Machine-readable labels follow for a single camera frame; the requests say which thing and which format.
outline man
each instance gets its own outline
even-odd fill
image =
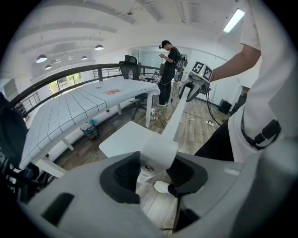
[[[169,51],[168,56],[165,56],[164,54],[159,55],[160,58],[164,58],[166,62],[163,67],[162,78],[158,83],[160,94],[159,103],[157,103],[157,105],[166,106],[171,95],[171,82],[175,76],[175,62],[180,53],[177,48],[172,46],[168,40],[162,41],[162,44],[159,46],[159,48]]]
[[[211,81],[245,72],[254,67],[262,55],[259,77],[249,90],[246,103],[214,132],[195,153],[196,156],[244,162],[250,155],[260,153],[274,142],[280,132],[278,124],[275,124],[270,127],[269,131],[273,134],[270,138],[265,139],[261,134],[276,119],[268,103],[293,71],[297,52],[277,18],[263,2],[247,1],[245,4],[240,39],[243,49],[214,69]],[[256,138],[261,138],[259,143],[252,143],[250,139],[257,142]],[[161,181],[156,182],[155,188],[159,192],[175,194],[173,185]]]

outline black cap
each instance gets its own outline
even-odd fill
[[[169,43],[169,44],[171,45],[171,43],[170,43],[168,40],[163,40],[163,41],[162,41],[162,44],[159,46],[159,49],[163,49],[163,47],[164,47],[167,43]]]

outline table leg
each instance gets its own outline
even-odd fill
[[[67,172],[65,169],[62,169],[60,166],[48,160],[46,157],[38,160],[35,165],[57,178],[61,178]]]
[[[120,104],[117,105],[117,108],[118,108],[118,114],[119,114],[119,115],[122,115]]]
[[[62,141],[71,151],[74,150],[74,147],[65,138],[63,138]]]
[[[148,93],[148,97],[147,97],[147,111],[146,111],[146,125],[145,125],[146,128],[148,128],[149,125],[150,125],[152,97],[153,97],[153,92]]]

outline black chair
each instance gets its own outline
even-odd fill
[[[47,185],[48,174],[42,182],[37,181],[39,168],[30,163],[19,173],[23,147],[28,129],[22,115],[0,93],[0,177],[14,191],[15,197],[27,203],[38,191]]]
[[[140,81],[139,66],[138,66],[136,57],[133,57],[130,55],[125,55],[125,60],[119,62],[119,68],[122,72],[124,79],[129,79],[129,70],[132,70],[133,80]],[[135,106],[135,111],[132,116],[133,120],[135,119],[135,115],[139,111],[140,108],[145,111],[147,110],[145,107],[147,103],[144,103],[144,101],[147,99],[147,96],[148,95],[146,93],[142,93],[135,97],[136,102],[131,105],[131,106]]]

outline white sneaker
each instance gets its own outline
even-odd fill
[[[162,182],[162,181],[155,181],[154,187],[158,192],[161,193],[169,193],[168,191],[168,183]]]
[[[166,103],[166,104],[159,104],[159,102],[158,102],[156,105],[158,105],[158,106],[166,106],[166,105],[168,105],[168,103]]]

